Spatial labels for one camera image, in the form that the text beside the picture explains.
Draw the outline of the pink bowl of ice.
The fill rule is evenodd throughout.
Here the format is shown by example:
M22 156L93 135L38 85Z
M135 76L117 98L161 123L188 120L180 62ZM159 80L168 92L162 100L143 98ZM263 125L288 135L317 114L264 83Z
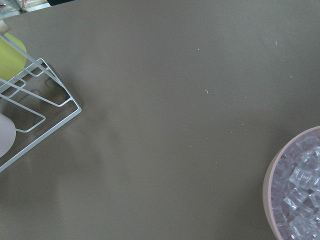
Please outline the pink bowl of ice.
M278 240L320 238L320 128L290 140L273 158L263 181L263 207Z

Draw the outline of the pink cup in rack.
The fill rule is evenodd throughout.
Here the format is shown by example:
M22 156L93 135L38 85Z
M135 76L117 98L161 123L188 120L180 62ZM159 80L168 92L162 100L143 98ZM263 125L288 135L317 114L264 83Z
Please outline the pink cup in rack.
M4 156L16 139L16 127L11 119L0 114L0 156Z

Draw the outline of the yellow cup in rack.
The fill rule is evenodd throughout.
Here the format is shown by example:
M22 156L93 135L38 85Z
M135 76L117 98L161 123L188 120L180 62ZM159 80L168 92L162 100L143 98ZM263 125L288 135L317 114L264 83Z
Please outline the yellow cup in rack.
M10 80L22 71L27 58L9 43L0 39L0 78Z

